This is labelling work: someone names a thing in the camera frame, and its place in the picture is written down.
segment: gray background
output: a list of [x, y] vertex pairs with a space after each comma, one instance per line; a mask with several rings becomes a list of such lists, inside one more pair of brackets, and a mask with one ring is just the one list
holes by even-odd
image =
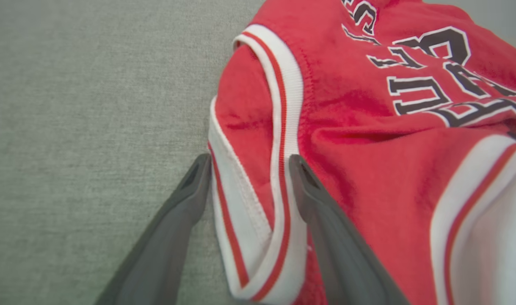
[[[91, 304], [199, 153], [263, 0], [0, 0], [0, 305]], [[516, 2], [445, 1], [516, 46]], [[212, 211], [180, 304], [233, 303]]]

